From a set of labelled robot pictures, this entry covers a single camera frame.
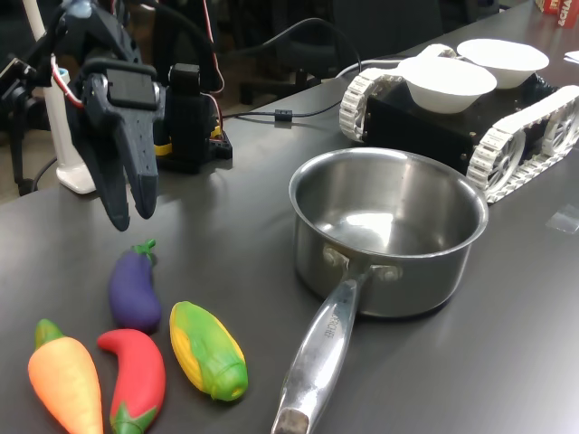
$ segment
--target cardboard box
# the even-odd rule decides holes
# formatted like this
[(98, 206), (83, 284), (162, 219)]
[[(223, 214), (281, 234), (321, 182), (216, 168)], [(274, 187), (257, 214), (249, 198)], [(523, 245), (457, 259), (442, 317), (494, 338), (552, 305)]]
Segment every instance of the cardboard box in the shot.
[(561, 0), (535, 0), (535, 4), (543, 14), (559, 14)]
[(559, 19), (557, 24), (565, 29), (575, 27), (579, 14), (579, 0), (559, 0)]

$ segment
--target orange carrot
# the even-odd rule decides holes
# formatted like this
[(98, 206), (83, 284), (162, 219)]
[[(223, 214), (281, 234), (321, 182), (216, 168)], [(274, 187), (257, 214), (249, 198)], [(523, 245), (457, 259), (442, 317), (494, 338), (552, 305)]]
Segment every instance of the orange carrot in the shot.
[(48, 319), (34, 340), (28, 375), (48, 411), (71, 434), (103, 434), (99, 377), (87, 349)]

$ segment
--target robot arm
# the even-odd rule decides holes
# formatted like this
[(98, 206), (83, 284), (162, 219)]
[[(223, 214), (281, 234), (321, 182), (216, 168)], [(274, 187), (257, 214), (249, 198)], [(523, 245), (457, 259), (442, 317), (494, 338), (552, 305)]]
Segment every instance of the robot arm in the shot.
[(116, 17), (89, 0), (65, 1), (22, 60), (0, 71), (6, 108), (35, 87), (50, 87), (54, 52), (81, 65), (66, 99), (72, 143), (100, 194), (111, 222), (128, 227), (125, 173), (138, 213), (151, 217), (157, 202), (153, 128), (165, 115), (165, 89), (154, 68), (143, 65), (137, 45)]

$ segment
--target pot rim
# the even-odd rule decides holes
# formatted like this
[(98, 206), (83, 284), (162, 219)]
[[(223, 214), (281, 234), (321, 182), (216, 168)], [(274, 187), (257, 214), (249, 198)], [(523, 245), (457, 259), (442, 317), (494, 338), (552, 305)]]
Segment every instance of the pot rim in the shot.
[[(308, 218), (306, 218), (304, 213), (299, 208), (298, 200), (296, 198), (296, 192), (298, 190), (298, 186), (299, 186), (299, 183), (301, 182), (302, 178), (304, 176), (306, 176), (307, 173), (309, 173), (312, 170), (314, 170), (315, 168), (317, 168), (320, 164), (322, 164), (322, 162), (327, 161), (329, 159), (336, 159), (338, 156), (347, 156), (347, 155), (353, 155), (353, 154), (365, 154), (365, 155), (369, 155), (369, 156), (370, 155), (389, 156), (391, 158), (396, 158), (396, 159), (401, 159), (401, 160), (411, 158), (412, 160), (417, 160), (417, 161), (423, 162), (425, 164), (438, 167), (443, 172), (450, 175), (452, 178), (456, 179), (473, 196), (474, 205), (479, 209), (479, 224), (477, 226), (477, 229), (468, 237), (468, 239), (461, 242), (460, 244), (457, 244), (454, 247), (451, 247), (450, 249), (435, 251), (433, 253), (423, 253), (420, 255), (385, 254), (385, 253), (380, 253), (380, 252), (372, 251), (372, 250), (359, 249), (356, 247), (349, 246), (349, 245), (345, 244), (344, 242), (337, 240), (334, 237), (331, 237), (327, 233), (323, 232), (320, 228), (318, 228), (315, 224), (313, 224)], [(351, 250), (351, 251), (354, 251), (357, 253), (362, 253), (365, 255), (371, 255), (371, 256), (378, 257), (378, 258), (386, 258), (386, 259), (389, 259), (389, 258), (421, 259), (421, 258), (435, 258), (435, 257), (439, 257), (439, 256), (448, 255), (450, 253), (453, 253), (457, 250), (464, 249), (465, 247), (468, 247), (469, 245), (471, 245), (472, 242), (474, 242), (480, 236), (480, 234), (482, 232), (484, 232), (484, 230), (486, 229), (487, 224), (489, 222), (489, 206), (487, 205), (487, 201), (485, 199), (485, 196), (481, 190), (479, 190), (478, 188), (476, 188), (475, 186), (473, 186), (470, 183), (470, 181), (467, 179), (466, 176), (464, 176), (460, 172), (454, 170), (453, 168), (451, 168), (447, 165), (444, 165), (443, 163), (440, 163), (436, 160), (428, 158), (427, 156), (419, 156), (417, 154), (413, 154), (410, 152), (396, 151), (393, 149), (386, 149), (386, 148), (381, 148), (381, 147), (354, 147), (354, 148), (350, 148), (350, 149), (340, 149), (337, 151), (327, 152), (325, 154), (322, 154), (320, 156), (316, 156), (316, 157), (308, 160), (306, 163), (301, 165), (299, 167), (299, 169), (291, 177), (291, 180), (289, 181), (289, 198), (291, 200), (291, 204), (293, 205), (293, 209), (296, 212), (296, 214), (298, 215), (298, 217), (300, 217), (300, 219), (303, 222), (305, 222), (312, 230), (314, 230), (319, 235), (321, 235), (325, 240), (329, 240), (329, 241), (333, 242), (334, 244), (336, 244), (340, 247), (343, 247), (344, 249), (348, 249), (348, 250)]]

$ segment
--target toy vegetable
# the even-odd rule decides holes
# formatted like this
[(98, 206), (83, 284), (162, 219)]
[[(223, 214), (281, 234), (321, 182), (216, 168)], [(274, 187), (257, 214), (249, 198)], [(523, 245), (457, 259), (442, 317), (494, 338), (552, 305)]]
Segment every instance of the toy vegetable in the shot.
[(150, 337), (138, 330), (113, 330), (97, 340), (119, 358), (119, 376), (110, 408), (115, 434), (143, 434), (165, 396), (163, 357)]
[(152, 333), (161, 320), (161, 304), (152, 283), (151, 248), (155, 240), (133, 246), (117, 261), (109, 283), (110, 310), (120, 328)]
[(34, 340), (28, 375), (48, 411), (72, 434), (102, 434), (99, 377), (87, 349), (48, 319)]
[(247, 389), (247, 367), (239, 345), (221, 322), (188, 301), (173, 306), (171, 344), (190, 382), (214, 400), (233, 401)]

